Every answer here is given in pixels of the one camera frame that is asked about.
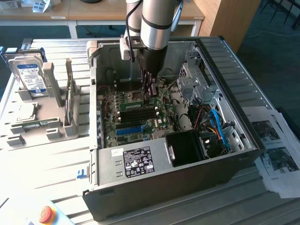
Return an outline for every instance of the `power supply label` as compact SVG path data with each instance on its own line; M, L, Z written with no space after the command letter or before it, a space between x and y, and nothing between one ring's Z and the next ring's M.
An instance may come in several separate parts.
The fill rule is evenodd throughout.
M37 64L17 65L22 81L32 96L41 96L46 91L43 78L38 75Z
M127 178L154 172L150 147L123 152L125 175Z

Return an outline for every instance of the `motherboard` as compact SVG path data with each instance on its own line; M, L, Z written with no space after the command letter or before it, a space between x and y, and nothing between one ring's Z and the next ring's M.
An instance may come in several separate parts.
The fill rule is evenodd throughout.
M173 114L164 79L157 82L157 95L144 99L141 83L115 82L98 87L102 101L104 147L143 142L174 132Z

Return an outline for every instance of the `red button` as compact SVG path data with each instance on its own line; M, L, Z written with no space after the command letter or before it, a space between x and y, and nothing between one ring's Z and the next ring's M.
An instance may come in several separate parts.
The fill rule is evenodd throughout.
M49 206L45 206L41 211L39 222L42 224L48 223L51 220L52 215L52 209Z

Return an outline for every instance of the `white cable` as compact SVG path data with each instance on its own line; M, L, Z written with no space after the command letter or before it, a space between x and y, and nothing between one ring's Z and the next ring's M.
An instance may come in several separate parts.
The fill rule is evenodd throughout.
M262 33L269 33L269 34L274 34L274 35L283 36L283 37L300 36L300 34L284 35L284 34L277 34L277 33L268 32L268 31L261 31L261 32L259 32L258 34L254 35L254 36L249 36L249 38L258 37Z

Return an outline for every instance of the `metal workbench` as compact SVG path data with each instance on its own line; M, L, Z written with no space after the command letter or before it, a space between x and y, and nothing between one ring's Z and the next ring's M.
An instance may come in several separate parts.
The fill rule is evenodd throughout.
M55 65L59 86L66 86L65 59L72 58L73 75L81 85L79 138L19 150L0 150L1 185L5 191L34 189L52 200L75 224L94 225L80 194L84 182L76 181L78 169L89 162L89 66L86 43L80 40L34 40ZM241 106L273 108L239 60L218 37L202 38ZM1 133L5 135L18 106L16 82L10 77L0 104ZM98 224L300 224L300 200L280 199L267 191L255 165L239 171L228 183L174 199Z

